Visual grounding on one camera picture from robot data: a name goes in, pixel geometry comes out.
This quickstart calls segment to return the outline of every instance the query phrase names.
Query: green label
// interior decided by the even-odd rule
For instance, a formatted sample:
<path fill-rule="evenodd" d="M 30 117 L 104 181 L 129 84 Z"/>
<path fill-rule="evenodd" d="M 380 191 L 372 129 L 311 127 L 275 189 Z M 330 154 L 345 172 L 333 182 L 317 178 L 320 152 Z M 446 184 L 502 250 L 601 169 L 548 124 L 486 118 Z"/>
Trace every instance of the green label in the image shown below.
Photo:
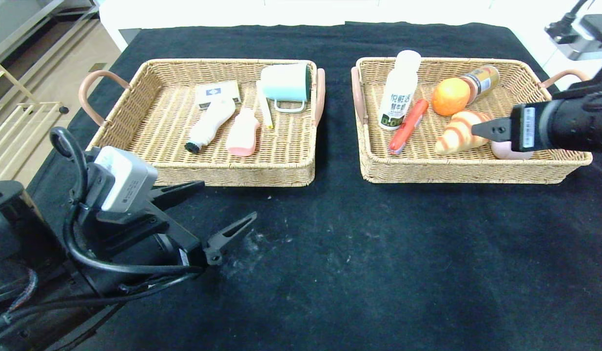
<path fill-rule="evenodd" d="M 383 117 L 381 117 L 381 124 L 387 127 L 398 127 L 403 123 L 404 117 L 405 116 L 401 118 L 390 118 L 388 115 L 384 114 Z"/>

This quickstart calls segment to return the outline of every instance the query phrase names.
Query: spray can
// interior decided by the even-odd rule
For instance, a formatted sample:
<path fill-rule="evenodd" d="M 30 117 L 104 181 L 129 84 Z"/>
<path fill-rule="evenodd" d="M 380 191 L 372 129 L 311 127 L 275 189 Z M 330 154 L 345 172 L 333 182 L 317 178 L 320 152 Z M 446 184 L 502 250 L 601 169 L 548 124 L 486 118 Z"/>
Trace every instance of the spray can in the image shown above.
<path fill-rule="evenodd" d="M 487 95 L 500 82 L 498 69 L 485 65 L 459 77 L 470 86 L 470 99 L 467 104 L 473 103 L 478 98 Z"/>
<path fill-rule="evenodd" d="M 212 142 L 218 127 L 232 117 L 234 111 L 236 111 L 236 103 L 232 98 L 221 98 L 210 102 L 201 119 L 190 129 L 189 140 L 185 145 L 186 150 L 196 154 L 201 147 Z"/>

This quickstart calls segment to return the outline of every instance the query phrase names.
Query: table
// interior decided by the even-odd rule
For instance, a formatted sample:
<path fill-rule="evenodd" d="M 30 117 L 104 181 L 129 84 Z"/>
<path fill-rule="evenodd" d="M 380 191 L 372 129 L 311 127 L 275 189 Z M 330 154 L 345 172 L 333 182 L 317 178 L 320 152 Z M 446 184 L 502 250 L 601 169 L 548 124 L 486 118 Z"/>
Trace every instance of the table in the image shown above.
<path fill-rule="evenodd" d="M 347 23 L 332 27 L 143 30 L 111 68 L 153 58 L 310 59 L 326 69 L 316 179 L 294 189 L 209 187 L 168 213 L 207 237 L 250 211 L 231 260 L 121 309 L 80 350 L 602 350 L 602 155 L 558 185 L 370 184 L 361 178 L 350 67 L 363 56 L 527 62 L 506 28 Z M 121 93 L 103 80 L 103 116 Z M 82 111 L 69 129 L 87 144 Z M 29 192 L 55 231 L 73 169 L 56 153 Z"/>

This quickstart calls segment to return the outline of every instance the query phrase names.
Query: wicker basket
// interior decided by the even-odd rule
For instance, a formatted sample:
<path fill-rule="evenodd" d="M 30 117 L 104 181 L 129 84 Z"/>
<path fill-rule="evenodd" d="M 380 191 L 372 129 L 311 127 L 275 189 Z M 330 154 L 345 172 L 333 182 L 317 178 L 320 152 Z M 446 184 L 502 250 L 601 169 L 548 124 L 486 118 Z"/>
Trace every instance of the wicker basket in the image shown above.
<path fill-rule="evenodd" d="M 242 103 L 236 113 L 241 107 L 252 108 L 262 122 L 255 86 L 261 70 L 272 64 L 299 62 L 310 67 L 311 101 L 298 114 L 279 113 L 270 101 L 274 129 L 258 129 L 253 155 L 233 156 L 225 149 L 231 121 L 220 127 L 216 138 L 198 155 L 184 149 L 190 128 L 204 111 L 195 106 L 197 85 L 237 80 Z M 105 120 L 85 98 L 100 76 L 125 87 Z M 80 87 L 83 109 L 100 125 L 88 148 L 114 146 L 135 153 L 158 169 L 155 184 L 159 186 L 192 180 L 204 180 L 208 186 L 308 185 L 314 180 L 316 127 L 324 101 L 325 71 L 307 60 L 156 59 L 143 63 L 129 84 L 108 71 L 96 71 Z M 280 106 L 290 108 L 291 104 L 281 102 Z"/>
<path fill-rule="evenodd" d="M 377 111 L 383 87 L 395 58 L 361 58 L 352 68 L 353 96 L 357 117 L 359 162 L 365 180 L 373 183 L 539 183 L 561 182 L 567 174 L 591 163 L 590 153 L 566 150 L 535 152 L 530 160 L 498 160 L 490 143 L 454 155 L 440 156 L 435 141 L 444 132 L 449 118 L 429 108 L 412 134 L 401 155 L 388 153 L 393 131 L 381 129 Z M 434 87 L 445 78 L 468 73 L 484 64 L 492 64 L 501 81 L 486 97 L 468 109 L 505 117 L 514 104 L 550 100 L 539 86 L 530 67 L 517 60 L 491 58 L 424 58 L 418 71 L 419 84 L 414 100 L 431 100 Z"/>

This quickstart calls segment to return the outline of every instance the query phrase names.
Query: pink basket handle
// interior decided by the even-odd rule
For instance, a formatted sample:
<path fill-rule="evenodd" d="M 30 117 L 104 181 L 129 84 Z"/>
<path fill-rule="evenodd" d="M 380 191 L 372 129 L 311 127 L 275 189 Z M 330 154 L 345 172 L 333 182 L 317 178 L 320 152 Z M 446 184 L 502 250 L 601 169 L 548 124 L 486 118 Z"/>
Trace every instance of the pink basket handle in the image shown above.
<path fill-rule="evenodd" d="M 566 69 L 563 72 L 558 73 L 558 74 L 556 74 L 556 75 L 548 78 L 548 80 L 544 80 L 543 82 L 539 83 L 538 85 L 541 86 L 541 87 L 543 87 L 543 88 L 548 88 L 549 86 L 551 86 L 552 84 L 554 84 L 555 82 L 557 82 L 557 80 L 560 80 L 561 78 L 563 78 L 564 76 L 567 76 L 568 74 L 572 74 L 573 76 L 577 76 L 583 82 L 585 80 L 591 79 L 583 71 L 579 71 L 577 69 Z"/>
<path fill-rule="evenodd" d="M 97 123 L 98 126 L 101 127 L 104 124 L 105 120 L 91 107 L 91 105 L 89 104 L 89 100 L 86 97 L 87 93 L 89 92 L 89 88 L 91 87 L 91 84 L 93 84 L 93 82 L 99 77 L 112 78 L 112 80 L 117 82 L 124 89 L 130 89 L 131 87 L 128 82 L 126 82 L 125 80 L 123 80 L 123 78 L 117 76 L 116 74 L 112 73 L 111 71 L 94 71 L 89 73 L 89 75 L 86 76 L 86 78 L 84 78 L 82 84 L 80 84 L 80 89 L 78 90 L 78 98 L 80 99 L 80 105 L 82 105 L 82 109 L 89 116 L 91 116 L 91 119 L 94 120 L 95 123 Z"/>
<path fill-rule="evenodd" d="M 314 114 L 314 126 L 318 126 L 320 118 L 323 117 L 325 109 L 325 69 L 318 69 L 318 79 L 316 82 L 316 113 Z"/>
<path fill-rule="evenodd" d="M 361 124 L 368 124 L 368 115 L 366 114 L 366 102 L 364 94 L 361 92 L 361 83 L 359 82 L 359 71 L 357 67 L 350 69 L 350 79 L 352 80 L 352 102 L 355 105 L 355 112 Z"/>

